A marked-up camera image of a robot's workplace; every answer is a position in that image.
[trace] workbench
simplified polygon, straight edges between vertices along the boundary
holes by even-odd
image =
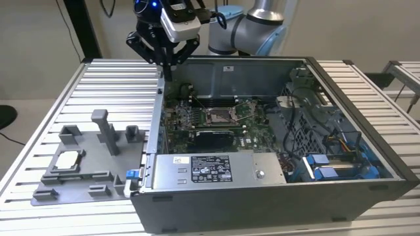
[[[419,124],[355,65],[343,61],[319,63],[420,177]],[[0,236],[148,235],[129,200],[31,206],[31,198],[57,150],[64,125],[76,124],[81,131],[96,131],[91,112],[108,109],[108,121],[116,130],[128,125],[149,130],[157,74],[156,66],[141,60],[95,59],[80,65],[0,182]],[[400,236],[419,232],[420,187],[399,200],[376,204],[353,222],[185,235]]]

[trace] label sticker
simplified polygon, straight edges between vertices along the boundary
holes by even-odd
[[[233,67],[232,66],[224,66],[223,72],[225,72],[225,71],[233,71]]]
[[[232,182],[229,156],[192,156],[191,180],[195,183]]]
[[[175,156],[173,164],[189,164],[189,156]]]

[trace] floor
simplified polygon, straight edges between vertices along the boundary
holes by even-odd
[[[17,110],[16,121],[1,130],[11,139],[27,143],[36,130],[55,99],[0,100],[0,104],[11,105]],[[0,136],[0,179],[13,163],[23,146]]]

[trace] power supply label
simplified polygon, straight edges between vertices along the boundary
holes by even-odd
[[[195,183],[232,182],[229,156],[192,156],[191,180]]]

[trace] blue latch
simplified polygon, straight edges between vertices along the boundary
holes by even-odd
[[[125,179],[139,179],[140,171],[139,170],[129,170],[125,174]]]

